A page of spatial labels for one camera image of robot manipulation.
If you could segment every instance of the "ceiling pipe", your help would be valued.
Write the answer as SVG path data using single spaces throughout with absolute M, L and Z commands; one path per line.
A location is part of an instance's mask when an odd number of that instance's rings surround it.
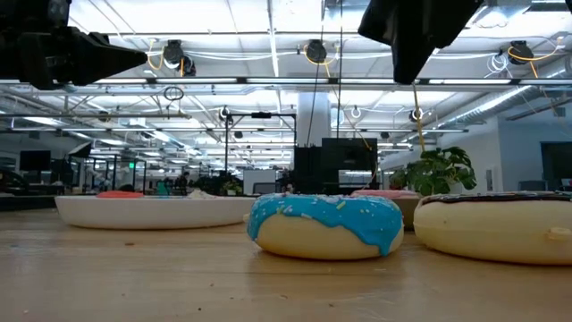
M 572 67 L 570 66 L 570 57 L 561 58 L 558 61 L 543 67 L 538 74 L 540 79 L 558 79 L 572 76 Z M 498 113 L 509 110 L 514 106 L 539 98 L 542 91 L 538 86 L 525 85 L 518 86 L 501 93 L 492 93 L 485 95 L 477 100 L 465 105 L 457 110 L 456 116 L 446 119 L 441 123 L 437 123 L 437 128 L 446 128 L 455 126 L 457 123 L 474 123 L 483 121 Z

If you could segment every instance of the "wooden table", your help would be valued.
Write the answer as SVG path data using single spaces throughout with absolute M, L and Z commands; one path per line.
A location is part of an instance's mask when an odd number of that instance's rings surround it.
M 244 225 L 74 228 L 0 214 L 0 321 L 570 321 L 572 268 L 430 251 L 320 262 L 261 251 Z

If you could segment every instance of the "pillar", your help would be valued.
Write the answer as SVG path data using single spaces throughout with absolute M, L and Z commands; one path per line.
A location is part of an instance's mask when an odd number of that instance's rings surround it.
M 302 92 L 298 93 L 297 111 L 297 142 L 298 147 L 304 148 L 315 145 L 322 146 L 322 138 L 329 138 L 332 134 L 330 99 L 327 92 Z

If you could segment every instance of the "blue frosting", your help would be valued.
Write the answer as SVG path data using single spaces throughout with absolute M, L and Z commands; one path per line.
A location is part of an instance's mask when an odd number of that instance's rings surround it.
M 399 207 L 386 198 L 270 194 L 252 206 L 247 232 L 253 241 L 266 218 L 276 214 L 311 218 L 327 227 L 343 226 L 364 244 L 378 246 L 384 256 L 402 226 Z

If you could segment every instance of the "person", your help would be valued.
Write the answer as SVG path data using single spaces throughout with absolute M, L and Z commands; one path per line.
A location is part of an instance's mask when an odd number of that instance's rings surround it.
M 187 185 L 189 184 L 189 172 L 185 172 L 181 174 L 177 180 L 175 180 L 175 189 L 178 189 L 181 193 L 181 196 L 187 195 Z

